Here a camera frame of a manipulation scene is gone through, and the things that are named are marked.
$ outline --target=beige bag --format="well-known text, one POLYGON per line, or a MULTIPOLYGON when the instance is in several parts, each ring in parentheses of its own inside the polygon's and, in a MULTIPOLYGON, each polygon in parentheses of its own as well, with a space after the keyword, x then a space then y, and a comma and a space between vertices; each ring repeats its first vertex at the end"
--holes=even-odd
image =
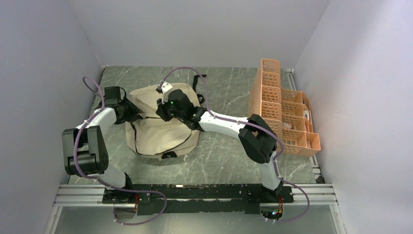
MULTIPOLYGON (((181 89, 194 106, 200 106, 193 88, 185 83, 171 84, 173 89, 181 89)), ((163 121, 156 113, 156 101, 162 98, 156 85, 137 89, 129 93, 129 100, 139 109, 142 119, 126 123, 126 143, 139 155, 157 158, 177 157, 189 154, 198 143, 198 130, 191 130, 173 118, 163 121)))

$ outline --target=gray marble surface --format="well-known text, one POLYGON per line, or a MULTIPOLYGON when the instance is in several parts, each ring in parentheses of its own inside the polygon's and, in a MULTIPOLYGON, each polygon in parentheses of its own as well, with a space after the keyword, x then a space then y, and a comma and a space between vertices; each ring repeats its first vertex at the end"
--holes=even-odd
MULTIPOLYGON (((127 92, 150 85, 160 80, 173 67, 122 67, 107 66, 100 85, 121 86, 127 92)), ((207 74, 211 110, 236 117, 245 117, 248 112, 249 91, 257 69, 233 67, 197 67, 207 74)), ((194 72, 178 70, 170 75, 168 82, 192 83, 194 72)), ((282 87, 291 89, 285 73, 282 72, 282 87)), ((205 95, 202 82, 198 82, 197 93, 205 95)), ((93 109, 100 101, 96 98, 93 109)), ((126 172, 133 183, 139 184, 222 184, 260 183, 260 172, 250 160, 238 139, 214 132, 201 133, 198 146, 184 157, 168 158, 162 161, 134 154, 126 145, 125 125, 113 125, 104 136, 110 163, 126 172)), ((281 175, 293 183, 315 183, 310 159, 283 154, 278 159, 281 175)), ((72 184, 92 184, 72 176, 72 184)))

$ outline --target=metal frame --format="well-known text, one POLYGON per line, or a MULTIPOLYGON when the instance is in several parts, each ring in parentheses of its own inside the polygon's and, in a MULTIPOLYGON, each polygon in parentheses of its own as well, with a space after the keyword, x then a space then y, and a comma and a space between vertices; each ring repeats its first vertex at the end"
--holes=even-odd
MULTIPOLYGON (((293 69, 286 69, 288 82, 292 90, 297 90, 294 79, 293 69)), ((310 158, 314 178, 321 175, 316 156, 310 158)), ((337 234, 346 234, 346 229, 341 218, 336 194, 332 184, 297 184, 307 194, 310 199, 310 205, 328 205, 330 206, 331 215, 337 234)), ((103 185, 67 185, 62 184, 59 187, 57 196, 52 208, 49 222, 45 229, 45 234, 54 234, 57 223, 60 218, 63 207, 134 207, 134 204, 103 204, 102 197, 105 191, 103 185)), ((296 188, 292 188, 294 197, 293 203, 284 203, 285 206, 306 206, 307 200, 302 192, 296 188)), ((278 206, 278 203, 262 203, 261 207, 278 206)))

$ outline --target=cable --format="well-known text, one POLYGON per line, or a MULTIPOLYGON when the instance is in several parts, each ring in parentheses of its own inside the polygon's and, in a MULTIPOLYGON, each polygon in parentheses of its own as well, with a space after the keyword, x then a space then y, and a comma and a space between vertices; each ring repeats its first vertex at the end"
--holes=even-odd
MULTIPOLYGON (((158 90, 161 90, 162 84, 165 82, 165 80, 168 78, 168 76, 169 76, 172 72, 174 72, 174 71, 176 71, 176 70, 178 70, 178 69, 190 69, 190 70, 194 71, 195 73, 197 73, 197 74, 199 75, 199 77, 202 79, 202 83, 204 83, 204 86, 205 86, 206 109, 207 109, 208 113, 209 113, 211 116, 214 116, 214 117, 217 118, 217 119, 222 119, 222 120, 229 121, 229 122, 234 122, 234 123, 241 123, 241 124, 249 125, 249 126, 251 126, 251 127, 254 127, 254 128, 256 128, 256 129, 259 129, 259 130, 267 133, 268 135, 272 136, 272 137, 280 144, 281 150, 280 150, 278 153, 275 154, 274 159, 273 159, 273 160, 274 160, 274 170, 275 170, 275 174, 278 176, 278 170, 277 170, 277 166, 276 166, 276 163, 275 163, 275 162, 276 162, 277 157, 280 156, 281 153, 284 151, 284 144, 283 144, 283 142, 282 142, 280 139, 278 139, 278 137, 277 137, 275 134, 273 134, 272 132, 268 131, 267 129, 265 129, 265 128, 261 127, 261 126, 258 126, 258 125, 253 124, 253 123, 244 122, 244 121, 237 121, 237 120, 234 120, 234 119, 225 118, 225 117, 221 117, 221 116, 219 116, 219 115, 213 114, 212 111, 211 111, 210 108, 209 108, 209 100, 208 100, 209 98, 208 98, 208 87, 207 87, 207 83, 205 82, 205 78, 201 75, 200 72, 198 72, 197 70, 193 69, 192 67, 177 67, 177 68, 173 69, 172 71, 170 71, 170 72, 163 78, 163 80, 161 81, 161 83, 160 83, 159 86, 158 86, 158 90)), ((280 178, 280 180, 281 180, 282 182, 286 183, 286 184, 289 184, 289 185, 293 186, 294 188, 299 189, 299 190, 305 195, 305 198, 307 199, 307 207, 305 208, 305 210, 304 210, 301 214, 299 214, 298 216, 296 216, 296 217, 294 217, 294 218, 290 218, 290 219, 286 219, 286 220, 281 220, 281 221, 277 221, 277 222, 279 222, 279 223, 285 223, 285 222, 294 221, 294 220, 302 217, 303 215, 305 215, 305 214, 307 213, 308 209, 310 208, 310 199, 308 198, 308 195, 305 193, 305 191, 304 191, 302 188, 300 188, 299 186, 297 186, 296 184, 290 183, 290 182, 284 180, 283 178, 280 178)))
POLYGON ((77 146, 79 145, 80 135, 81 135, 82 131, 86 128, 86 126, 87 126, 101 111, 103 111, 103 110, 105 109, 105 99, 103 98, 102 89, 101 89, 100 86, 96 83, 96 81, 90 79, 89 77, 84 77, 84 78, 83 78, 83 83, 88 87, 88 89, 92 90, 92 89, 90 88, 90 86, 87 85, 86 79, 90 80, 90 81, 97 87, 97 92, 99 93, 100 98, 102 99, 102 107, 99 109, 99 111, 96 111, 95 113, 93 113, 93 115, 91 115, 91 116, 84 122, 84 124, 82 124, 82 126, 81 126, 80 129, 79 129, 79 131, 77 132, 76 139, 75 139, 75 146, 74 146, 74 148, 73 148, 73 159, 74 159, 74 163, 75 163, 76 170, 77 170, 77 172, 79 172, 79 174, 80 174, 82 177, 87 178, 87 179, 96 179, 99 183, 101 183, 102 185, 104 185, 104 186, 106 186, 106 187, 108 187, 108 188, 116 189, 116 190, 119 190, 119 191, 122 191, 122 192, 127 192, 127 193, 134 193, 134 194, 139 194, 139 193, 153 193, 153 194, 159 194, 159 195, 161 195, 161 196, 165 199, 165 203, 164 203, 164 206, 163 206, 161 212, 159 212, 159 213, 158 213, 157 215, 155 215, 154 217, 152 217, 152 218, 150 218, 150 219, 148 219, 148 220, 145 220, 145 221, 143 221, 143 222, 139 222, 139 223, 124 223, 124 222, 121 222, 121 221, 119 221, 119 220, 116 219, 116 216, 115 216, 115 213, 114 213, 114 210, 113 210, 114 221, 117 222, 117 223, 119 223, 119 224, 122 224, 122 225, 134 226, 134 225, 140 225, 140 224, 144 224, 144 223, 151 222, 152 220, 154 220, 154 219, 156 219, 157 217, 159 217, 159 216, 165 211, 165 209, 166 209, 166 207, 167 207, 167 197, 165 196, 165 194, 163 194, 163 193, 161 193, 161 192, 158 192, 158 191, 151 191, 151 190, 129 190, 129 189, 118 188, 118 187, 115 187, 115 186, 112 186, 112 185, 106 183, 105 181, 101 180, 100 178, 86 175, 86 174, 82 171, 82 169, 80 168, 80 166, 79 166, 79 162, 77 161, 77 146))

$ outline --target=item in basket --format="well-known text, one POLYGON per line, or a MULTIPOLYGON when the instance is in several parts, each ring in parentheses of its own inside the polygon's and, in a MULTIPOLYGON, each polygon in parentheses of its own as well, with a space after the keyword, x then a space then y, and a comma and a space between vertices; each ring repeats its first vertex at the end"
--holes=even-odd
POLYGON ((304 117, 310 121, 310 112, 308 110, 304 110, 304 117))
POLYGON ((291 123, 283 122, 282 127, 285 129, 292 129, 293 125, 291 123))

